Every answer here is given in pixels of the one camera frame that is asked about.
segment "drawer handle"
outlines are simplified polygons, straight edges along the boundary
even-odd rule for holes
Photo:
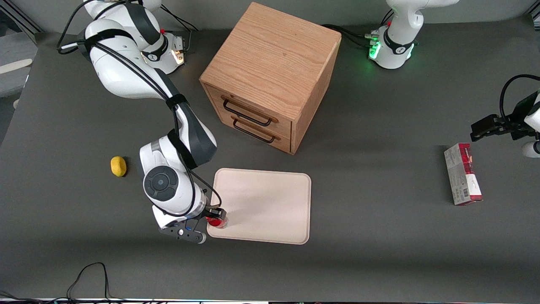
[[[245,130],[245,129],[242,129],[241,127],[238,127],[238,126],[236,125],[237,122],[238,122],[238,120],[234,120],[234,122],[233,122],[233,126],[234,126],[234,128],[235,128],[236,130],[239,130],[239,131],[241,131],[241,132],[243,132],[243,133],[245,133],[245,134],[247,134],[247,135],[251,135],[251,136],[257,138],[258,140],[260,140],[260,141],[262,141],[262,142],[266,142],[266,143],[273,143],[273,142],[274,142],[275,136],[272,136],[271,139],[266,140],[266,139],[260,137],[259,135],[253,134],[253,133],[249,132],[248,130]]]
[[[223,107],[225,108],[225,110],[227,110],[227,111],[229,111],[229,112],[231,112],[231,113],[235,113],[236,115],[238,115],[238,116],[240,116],[240,117],[242,117],[242,118],[245,118],[245,119],[247,119],[247,120],[249,120],[249,121],[251,121],[251,122],[253,122],[253,123],[256,123],[256,124],[258,124],[258,125],[260,125],[260,126],[262,126],[262,127],[267,127],[267,126],[270,125],[270,123],[272,122],[272,119],[271,119],[271,118],[269,118],[267,122],[261,122],[261,121],[258,121],[258,120],[256,120],[256,119],[253,119],[253,118],[251,118],[251,117],[249,117],[249,116],[247,116],[247,115],[245,115],[245,114],[242,114],[242,113],[240,113],[240,112],[238,112],[238,111],[236,111],[236,110],[234,110],[234,109],[229,108],[229,107],[227,106],[228,103],[229,103],[229,100],[228,100],[228,99],[225,99],[225,101],[223,102]]]

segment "white robot link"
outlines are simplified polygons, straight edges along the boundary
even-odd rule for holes
[[[540,81],[539,76],[529,74],[516,75],[509,79],[499,99],[501,115],[491,114],[472,124],[471,140],[476,142],[487,136],[507,133],[510,133],[513,140],[532,136],[536,140],[525,143],[522,146],[522,153],[526,157],[540,157],[540,90],[518,102],[511,114],[504,113],[504,94],[510,83],[519,78]]]
[[[414,39],[424,25],[420,10],[441,8],[457,2],[459,0],[386,0],[394,11],[394,18],[390,26],[383,24],[366,35],[372,45],[368,58],[385,69],[401,67],[410,58]]]
[[[184,41],[182,37],[159,29],[152,11],[161,7],[161,0],[144,0],[142,3],[94,0],[86,3],[84,8],[94,20],[109,19],[120,23],[148,65],[170,74],[184,64]]]
[[[139,151],[143,188],[161,233],[203,243],[206,235],[194,230],[197,222],[206,217],[213,226],[223,227],[226,212],[220,204],[209,205],[206,191],[193,176],[213,191],[212,187],[191,170],[209,162],[217,144],[165,73],[141,58],[136,42],[121,24],[101,18],[88,25],[78,47],[89,55],[109,92],[124,98],[162,99],[173,111],[175,129]]]

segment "red and white box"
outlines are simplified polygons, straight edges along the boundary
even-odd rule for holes
[[[482,193],[473,171],[470,147],[470,143],[458,143],[444,152],[456,206],[482,201]]]

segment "wood grain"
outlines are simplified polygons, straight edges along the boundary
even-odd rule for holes
[[[231,96],[231,94],[227,94],[227,92],[224,92],[222,90],[219,90],[217,88],[212,87],[211,85],[203,85],[205,88],[205,91],[210,98],[212,105],[214,106],[214,109],[216,112],[218,112],[218,115],[220,119],[223,121],[224,117],[227,116],[236,116],[238,118],[241,118],[237,116],[236,114],[227,111],[224,106],[224,97]],[[272,122],[267,127],[262,127],[262,129],[266,129],[274,134],[278,134],[281,136],[284,136],[286,138],[291,137],[291,126],[292,123],[288,119],[282,117],[281,115],[276,114],[266,114],[266,110],[263,108],[254,109],[252,107],[249,107],[245,104],[245,102],[238,101],[236,98],[229,97],[229,100],[231,101],[227,107],[232,108],[233,110],[236,110],[242,114],[245,114],[255,120],[266,122],[270,118]]]
[[[263,129],[261,126],[253,124],[249,121],[243,120],[233,115],[225,117],[222,122],[228,125],[231,128],[234,128],[233,123],[237,121],[237,126],[247,130],[251,133],[254,133],[257,136],[260,136],[266,140],[274,138],[272,143],[269,143],[270,146],[280,149],[281,151],[291,153],[291,139],[289,137],[284,137],[279,134],[274,134],[268,130]]]
[[[325,64],[317,83],[313,87],[311,96],[309,97],[308,102],[306,103],[302,114],[298,121],[293,123],[292,126],[292,135],[291,135],[291,153],[295,154],[302,138],[306,134],[307,128],[319,108],[319,104],[322,101],[322,98],[325,96],[328,85],[330,84],[330,79],[332,78],[332,72],[334,71],[334,64],[336,57],[338,56],[340,42],[335,46],[335,50],[332,52],[332,56],[328,58],[328,61]]]
[[[341,35],[252,3],[200,80],[297,121]]]

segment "cable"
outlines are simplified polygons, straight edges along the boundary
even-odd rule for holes
[[[18,298],[16,296],[13,296],[12,294],[8,293],[8,292],[5,292],[3,290],[0,290],[0,296],[4,297],[4,298],[9,298],[9,299],[13,299],[13,300],[16,300],[16,302],[10,302],[10,303],[17,303],[17,304],[23,304],[23,303],[28,303],[28,304],[53,304],[53,303],[68,303],[68,304],[77,304],[77,303],[103,303],[103,301],[99,301],[99,300],[78,300],[78,299],[75,299],[71,296],[71,292],[73,291],[73,288],[75,287],[75,285],[77,285],[77,283],[79,282],[80,280],[80,277],[83,275],[83,272],[84,270],[86,270],[88,267],[90,266],[93,266],[93,265],[101,265],[103,267],[103,273],[105,274],[105,299],[107,299],[107,301],[109,303],[122,303],[122,302],[139,302],[140,303],[140,300],[139,301],[133,301],[133,300],[126,300],[126,299],[122,299],[122,298],[117,298],[117,297],[114,297],[113,295],[111,295],[111,292],[109,291],[109,277],[107,275],[107,268],[105,267],[105,264],[103,264],[102,262],[95,262],[95,263],[91,263],[91,264],[88,264],[86,265],[80,272],[79,274],[77,275],[77,278],[75,279],[75,281],[69,286],[69,288],[67,289],[66,291],[66,296],[63,296],[63,297],[60,297],[60,298],[55,298],[55,299],[52,299],[52,300],[49,300],[49,301],[44,301],[44,300],[40,300],[40,299],[27,299],[27,298]]]
[[[125,65],[128,69],[133,71],[137,76],[139,76],[144,82],[146,82],[152,89],[154,89],[164,100],[167,100],[167,94],[163,89],[152,79],[143,69],[141,69],[138,65],[131,62],[129,59],[127,59],[124,55],[120,54],[119,52],[116,52],[115,50],[107,47],[106,45],[103,45],[99,42],[95,45],[96,48],[102,50],[103,52],[111,55],[116,60],[121,62],[123,65]]]
[[[193,24],[191,24],[190,22],[185,21],[184,19],[182,19],[182,18],[178,17],[177,15],[173,14],[173,13],[172,13],[165,5],[162,4],[162,5],[161,5],[161,9],[164,10],[164,11],[166,11],[166,12],[167,12],[168,14],[170,14],[171,16],[173,16],[176,20],[178,20],[178,22],[180,22],[180,23],[185,22],[185,23],[191,25],[191,27],[192,27],[194,30],[196,30],[196,31],[199,30],[195,25],[193,25]]]
[[[393,9],[390,9],[386,15],[384,16],[384,18],[382,19],[381,21],[381,25],[385,24],[387,20],[389,20],[392,16],[394,15],[394,10]]]
[[[121,5],[121,4],[124,4],[126,3],[127,1],[126,0],[121,0],[121,1],[118,1],[117,3],[114,3],[112,5],[109,5],[107,6],[105,9],[103,9],[101,12],[99,12],[95,17],[94,17],[94,21],[99,19],[106,11],[114,8],[115,6],[118,6],[118,5]]]
[[[79,279],[83,275],[84,270],[86,270],[90,266],[97,265],[97,264],[99,264],[99,265],[101,265],[103,267],[103,273],[105,274],[105,298],[110,301],[109,295],[111,293],[109,292],[109,276],[107,276],[107,268],[105,267],[105,264],[103,264],[102,262],[95,262],[95,263],[91,263],[91,264],[86,265],[79,272],[79,274],[77,275],[77,278],[75,279],[75,281],[67,288],[66,298],[73,299],[71,297],[71,292],[73,291],[73,287],[75,287],[75,285],[79,282]]]
[[[347,30],[347,29],[345,29],[343,27],[339,27],[339,26],[334,25],[334,24],[323,24],[321,26],[342,33],[345,38],[349,39],[352,43],[354,43],[356,45],[359,45],[359,46],[361,46],[363,48],[369,48],[370,47],[369,45],[364,45],[364,44],[362,44],[362,43],[360,43],[360,42],[353,39],[353,37],[355,37],[355,38],[364,38],[363,35],[356,34],[354,32],[351,32],[351,31],[349,31],[349,30]]]
[[[187,39],[187,48],[184,50],[185,52],[187,52],[187,51],[190,50],[190,47],[191,47],[191,34],[193,34],[192,31],[190,31],[190,36],[189,36],[189,38]]]
[[[512,78],[510,78],[503,86],[503,89],[501,91],[501,98],[499,99],[499,111],[501,112],[501,117],[504,120],[506,124],[510,124],[510,121],[508,120],[508,117],[504,113],[504,95],[506,94],[506,90],[508,86],[512,83],[512,81],[519,79],[519,78],[530,78],[536,81],[540,81],[540,76],[535,76],[531,74],[519,74]]]
[[[176,136],[178,136],[178,138],[180,138],[180,128],[178,127],[178,118],[176,117],[176,109],[175,108],[172,109],[172,114],[174,116],[174,133],[176,133]],[[180,155],[180,153],[178,153],[178,150],[176,151],[176,154],[178,155],[178,158],[180,159],[180,162],[182,163],[182,166],[184,166],[184,168],[186,168],[187,177],[189,177],[189,179],[190,179],[191,193],[192,193],[192,195],[191,195],[191,204],[190,205],[191,205],[191,208],[193,208],[193,205],[195,204],[195,182],[193,181],[193,176],[191,175],[191,170],[186,166],[186,163],[184,162],[184,158],[182,157],[182,155]]]
[[[215,209],[215,208],[221,207],[221,196],[219,195],[219,193],[216,190],[214,190],[214,188],[212,188],[212,186],[210,186],[205,180],[200,178],[199,175],[195,174],[195,172],[193,172],[191,169],[189,169],[189,171],[191,174],[193,174],[193,176],[195,176],[199,181],[201,181],[205,186],[207,186],[210,189],[210,191],[214,192],[215,195],[218,197],[219,203],[217,205],[207,206],[206,208]]]
[[[179,127],[178,127],[178,118],[176,117],[176,111],[175,110],[173,110],[173,116],[174,116],[174,132],[176,133],[176,136],[178,136],[180,138],[180,130],[179,130]],[[199,175],[197,175],[188,166],[186,166],[186,164],[184,162],[184,159],[182,158],[180,153],[178,153],[178,151],[177,151],[177,154],[178,154],[178,158],[180,159],[180,162],[182,163],[182,166],[184,166],[184,168],[186,168],[187,176],[190,178],[191,191],[192,191],[191,206],[193,206],[193,204],[195,204],[195,182],[193,181],[193,177],[195,176],[195,178],[197,178],[199,181],[201,181],[206,187],[208,187],[210,189],[210,191],[214,192],[216,194],[216,196],[218,197],[219,203],[217,205],[206,206],[206,208],[207,209],[214,209],[214,208],[220,207],[221,206],[221,196],[219,195],[219,193],[217,191],[215,191],[214,188],[212,188],[212,186],[210,186],[205,180],[203,180],[201,177],[199,177]]]
[[[69,17],[69,20],[67,21],[66,23],[66,26],[64,27],[64,31],[62,32],[62,34],[60,35],[60,39],[58,40],[58,43],[56,44],[56,50],[58,51],[59,54],[61,55],[66,55],[66,54],[69,54],[71,52],[74,52],[77,50],[77,48],[73,48],[69,51],[66,51],[66,52],[62,52],[61,48],[60,48],[60,45],[62,44],[62,40],[64,39],[66,33],[68,32],[68,28],[71,24],[71,21],[73,20],[73,18],[75,17],[75,15],[77,14],[77,12],[85,5],[87,5],[88,3],[92,2],[92,1],[96,1],[96,0],[85,0],[83,3],[79,4],[77,6],[77,8],[75,8],[75,10],[73,11],[73,13],[71,14],[71,16]]]

